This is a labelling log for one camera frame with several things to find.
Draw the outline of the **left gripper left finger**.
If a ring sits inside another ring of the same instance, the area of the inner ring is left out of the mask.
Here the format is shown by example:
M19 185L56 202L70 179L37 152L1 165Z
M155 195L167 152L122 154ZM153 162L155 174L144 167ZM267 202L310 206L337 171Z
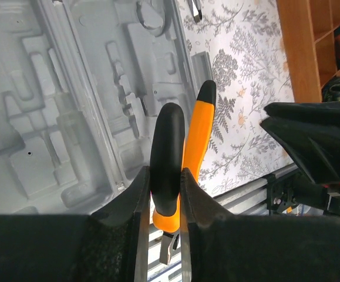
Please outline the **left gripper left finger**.
M0 215L0 281L146 281L149 180L90 215Z

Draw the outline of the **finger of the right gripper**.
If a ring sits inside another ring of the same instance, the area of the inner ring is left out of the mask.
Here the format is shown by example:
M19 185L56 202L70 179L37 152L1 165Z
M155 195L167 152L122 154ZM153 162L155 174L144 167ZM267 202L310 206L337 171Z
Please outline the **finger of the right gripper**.
M274 102L261 127L315 184L340 183L340 102Z

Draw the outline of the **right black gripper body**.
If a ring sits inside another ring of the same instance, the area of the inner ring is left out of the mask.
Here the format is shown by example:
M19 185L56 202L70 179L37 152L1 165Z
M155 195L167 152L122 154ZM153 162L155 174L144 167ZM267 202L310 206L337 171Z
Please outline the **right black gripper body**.
M324 215L340 217L340 183L313 184L299 174L294 177L292 189L297 203L323 210Z

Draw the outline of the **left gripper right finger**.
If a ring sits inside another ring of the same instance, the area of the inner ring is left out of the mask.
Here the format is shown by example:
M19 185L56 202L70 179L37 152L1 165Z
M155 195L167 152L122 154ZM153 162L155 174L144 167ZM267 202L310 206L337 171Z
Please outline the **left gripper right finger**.
M340 218L232 214L188 169L180 208L183 281L340 281Z

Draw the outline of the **orange handled pliers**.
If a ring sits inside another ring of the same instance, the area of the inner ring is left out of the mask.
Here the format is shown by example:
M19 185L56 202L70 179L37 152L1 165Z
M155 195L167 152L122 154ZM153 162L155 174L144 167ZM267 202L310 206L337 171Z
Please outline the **orange handled pliers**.
M189 169L198 180L213 127L217 87L205 81L198 93L190 126L185 128L182 108L169 102L156 120L150 155L150 190L153 224L163 231L159 261L169 264L179 241L180 175Z

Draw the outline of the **grey plastic tool case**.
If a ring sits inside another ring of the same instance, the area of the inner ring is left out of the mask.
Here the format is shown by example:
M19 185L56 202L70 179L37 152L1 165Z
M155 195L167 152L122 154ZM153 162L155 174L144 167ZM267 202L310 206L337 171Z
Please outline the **grey plastic tool case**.
M176 1L0 1L0 214L104 206L210 78Z

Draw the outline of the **black yellow screwdriver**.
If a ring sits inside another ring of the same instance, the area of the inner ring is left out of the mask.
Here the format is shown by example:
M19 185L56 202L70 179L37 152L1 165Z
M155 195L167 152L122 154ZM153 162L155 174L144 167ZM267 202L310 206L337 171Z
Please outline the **black yellow screwdriver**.
M195 23L199 23L203 18L200 0L187 0L187 3Z

